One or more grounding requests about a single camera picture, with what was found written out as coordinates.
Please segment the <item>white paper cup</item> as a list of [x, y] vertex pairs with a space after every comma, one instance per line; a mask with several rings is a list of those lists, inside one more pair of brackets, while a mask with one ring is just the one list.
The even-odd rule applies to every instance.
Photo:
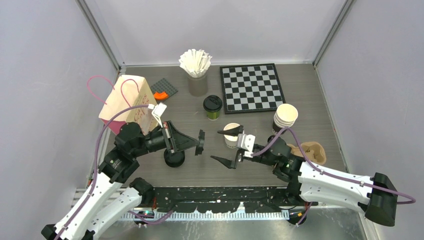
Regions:
[[[228, 124], [227, 124], [227, 125], [223, 128], [223, 130], [224, 130], [224, 131], [226, 131], [226, 130], [230, 130], [230, 129], [236, 128], [236, 127], [238, 127], [238, 126], [240, 126], [240, 124], [238, 124], [238, 123], [234, 123], [234, 122], [232, 122], [232, 123], [228, 123]], [[238, 140], [238, 137], [237, 137], [237, 136], [224, 135], [224, 141], [225, 141], [225, 144], [226, 144], [226, 146], [227, 146], [228, 148], [230, 148], [230, 149], [234, 149], [234, 148], [236, 148], [236, 147], [237, 147], [237, 140]]]

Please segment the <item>stack of paper cups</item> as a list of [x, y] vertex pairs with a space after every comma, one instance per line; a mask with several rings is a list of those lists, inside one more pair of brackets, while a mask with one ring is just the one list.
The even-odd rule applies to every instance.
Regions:
[[298, 116], [298, 110], [293, 105], [288, 103], [279, 105], [273, 116], [273, 133], [277, 134], [282, 128], [292, 127]]

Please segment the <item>black coffee cup lid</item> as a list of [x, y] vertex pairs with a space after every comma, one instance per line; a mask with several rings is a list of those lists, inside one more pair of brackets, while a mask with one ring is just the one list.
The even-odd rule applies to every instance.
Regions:
[[216, 113], [221, 110], [223, 102], [217, 95], [209, 95], [203, 100], [203, 108], [209, 113]]

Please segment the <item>stack of black lids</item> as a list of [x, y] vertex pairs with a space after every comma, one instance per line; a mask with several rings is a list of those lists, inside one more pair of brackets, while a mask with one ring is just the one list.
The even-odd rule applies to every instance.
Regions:
[[170, 152], [169, 150], [165, 150], [163, 153], [165, 163], [171, 168], [180, 167], [185, 161], [185, 152]]

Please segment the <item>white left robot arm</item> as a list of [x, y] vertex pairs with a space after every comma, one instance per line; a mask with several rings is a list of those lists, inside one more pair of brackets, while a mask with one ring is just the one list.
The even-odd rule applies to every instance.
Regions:
[[59, 222], [46, 225], [41, 235], [47, 240], [99, 239], [126, 212], [138, 205], [148, 207], [153, 202], [153, 186], [138, 177], [123, 195], [105, 204], [139, 167], [138, 157], [164, 150], [167, 165], [176, 168], [184, 162], [185, 150], [194, 148], [196, 155], [202, 154], [204, 142], [203, 130], [198, 138], [193, 138], [178, 131], [171, 121], [147, 134], [135, 122], [124, 124], [115, 137], [115, 147], [104, 157], [84, 195]]

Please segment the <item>green paper cup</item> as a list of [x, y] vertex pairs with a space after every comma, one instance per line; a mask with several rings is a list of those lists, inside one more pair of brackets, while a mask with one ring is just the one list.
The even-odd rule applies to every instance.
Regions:
[[217, 120], [217, 119], [220, 117], [220, 114], [221, 114], [221, 112], [220, 112], [220, 111], [215, 111], [215, 112], [207, 111], [207, 112], [206, 112], [206, 116], [207, 116], [207, 118], [208, 118], [209, 120], [211, 120], [211, 121], [215, 121], [215, 120]]

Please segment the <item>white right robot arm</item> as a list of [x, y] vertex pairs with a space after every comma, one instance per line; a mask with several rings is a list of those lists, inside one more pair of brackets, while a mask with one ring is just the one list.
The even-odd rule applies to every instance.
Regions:
[[272, 173], [287, 183], [285, 198], [291, 205], [321, 202], [348, 208], [382, 226], [393, 227], [396, 221], [396, 188], [385, 174], [355, 175], [321, 166], [292, 153], [279, 136], [268, 138], [267, 145], [256, 143], [256, 137], [243, 133], [243, 126], [219, 130], [218, 134], [236, 137], [234, 160], [214, 156], [228, 169], [238, 163], [252, 161], [273, 167]]

